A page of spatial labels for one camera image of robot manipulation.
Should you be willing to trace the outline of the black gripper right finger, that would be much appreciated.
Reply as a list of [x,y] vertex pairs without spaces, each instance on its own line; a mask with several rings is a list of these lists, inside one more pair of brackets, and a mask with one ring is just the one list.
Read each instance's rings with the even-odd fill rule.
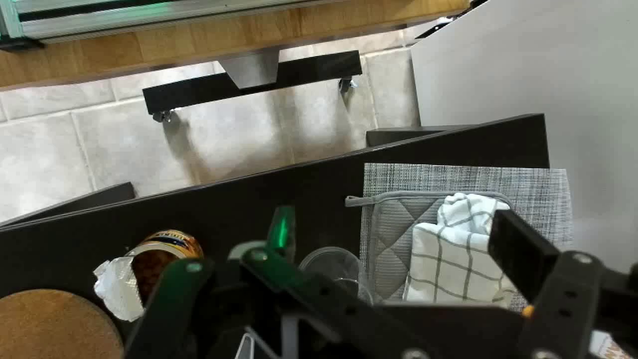
[[513,209],[499,209],[493,219],[489,255],[499,262],[519,292],[533,300],[561,251]]

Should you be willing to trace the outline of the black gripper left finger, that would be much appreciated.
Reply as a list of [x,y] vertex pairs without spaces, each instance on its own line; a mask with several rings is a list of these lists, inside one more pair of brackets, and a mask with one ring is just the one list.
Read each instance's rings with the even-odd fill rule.
[[296,251],[296,207],[280,205],[274,211],[272,225],[266,239],[268,247],[284,256]]

